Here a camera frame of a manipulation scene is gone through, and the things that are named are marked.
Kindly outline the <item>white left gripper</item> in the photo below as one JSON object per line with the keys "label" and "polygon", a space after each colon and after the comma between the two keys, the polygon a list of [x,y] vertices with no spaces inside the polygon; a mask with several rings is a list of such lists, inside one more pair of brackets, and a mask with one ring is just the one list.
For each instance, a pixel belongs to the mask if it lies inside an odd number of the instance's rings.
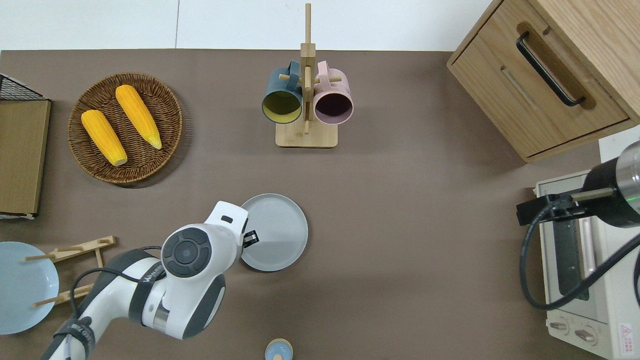
{"label": "white left gripper", "polygon": [[213,210],[206,217],[204,224],[223,226],[231,230],[238,238],[242,238],[242,248],[246,249],[259,243],[259,236],[256,230],[245,233],[249,212],[246,209],[230,202],[218,201]]}

